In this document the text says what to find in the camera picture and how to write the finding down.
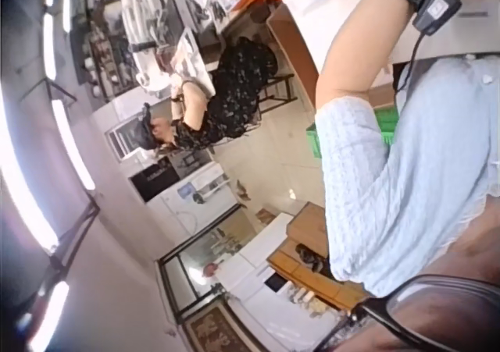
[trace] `green crate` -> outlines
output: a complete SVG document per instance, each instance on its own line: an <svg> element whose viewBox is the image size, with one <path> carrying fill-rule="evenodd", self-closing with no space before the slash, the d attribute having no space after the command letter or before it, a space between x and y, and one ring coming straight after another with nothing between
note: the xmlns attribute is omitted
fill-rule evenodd
<svg viewBox="0 0 500 352"><path fill-rule="evenodd" d="M394 132L396 131L396 126L399 121L398 110L396 107L378 108L375 110L375 116L377 117L380 130L382 131L382 140L385 144L392 145L394 142ZM316 124L313 124L305 130L305 134L314 157L321 158L320 139L316 132Z"/></svg>

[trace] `cable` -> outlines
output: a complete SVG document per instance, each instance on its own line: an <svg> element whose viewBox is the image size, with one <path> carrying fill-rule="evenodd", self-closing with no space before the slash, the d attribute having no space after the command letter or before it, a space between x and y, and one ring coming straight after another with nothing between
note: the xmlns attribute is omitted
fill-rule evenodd
<svg viewBox="0 0 500 352"><path fill-rule="evenodd" d="M398 93L398 92L402 91L403 89L405 89L406 85L408 84L409 79L412 76L413 66L415 65L416 53L418 52L420 44L422 43L422 40L423 40L423 38L425 36L426 36L425 33L422 32L420 34L418 40L416 41L415 47L413 48L412 58L409 61L409 68L408 68L408 73L406 74L405 82L403 83L402 86L400 86L400 88L398 88L398 90L396 91L396 93Z"/></svg>

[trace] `window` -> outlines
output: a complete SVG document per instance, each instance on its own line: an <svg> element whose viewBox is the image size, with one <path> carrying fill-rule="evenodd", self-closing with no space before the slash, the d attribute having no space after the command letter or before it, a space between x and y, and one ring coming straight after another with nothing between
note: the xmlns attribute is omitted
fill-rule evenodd
<svg viewBox="0 0 500 352"><path fill-rule="evenodd" d="M139 144L135 140L134 132L138 123L139 117L135 116L132 120L107 133L109 143L120 161L130 157L134 152L139 150Z"/></svg>

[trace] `glasses frame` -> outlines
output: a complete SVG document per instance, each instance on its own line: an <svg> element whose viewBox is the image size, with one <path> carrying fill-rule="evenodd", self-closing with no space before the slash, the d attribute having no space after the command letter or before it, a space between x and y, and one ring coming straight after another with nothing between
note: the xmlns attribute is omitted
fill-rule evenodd
<svg viewBox="0 0 500 352"><path fill-rule="evenodd" d="M403 289L414 284L414 283L425 283L440 287L449 287L456 290L468 290L474 293L490 294L500 296L500 287L495 286L491 283L483 282L475 279L465 279L455 276L440 276L440 275L422 275L411 278L410 280L404 282L397 289L392 291L385 297L381 298L369 298L361 303L357 304L351 312L349 318L352 322L358 322L369 315L375 321L380 323L385 327L390 333L399 338L402 342L409 345L409 347L415 347L419 350L425 350L429 352L459 352L450 347L442 345L433 340L429 340L424 336L421 336L405 326L402 326L397 322L390 314L388 309L388 304L393 297L398 293L401 293Z"/></svg>

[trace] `white counter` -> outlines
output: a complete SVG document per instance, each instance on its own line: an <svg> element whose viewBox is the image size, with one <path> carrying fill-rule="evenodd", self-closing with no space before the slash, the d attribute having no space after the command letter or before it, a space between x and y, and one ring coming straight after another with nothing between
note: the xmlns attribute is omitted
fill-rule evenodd
<svg viewBox="0 0 500 352"><path fill-rule="evenodd" d="M283 0L318 70L335 35L360 0ZM434 36L423 40L418 59L443 55L500 52L500 0L462 0L463 6ZM419 33L410 23L390 62L408 62Z"/></svg>

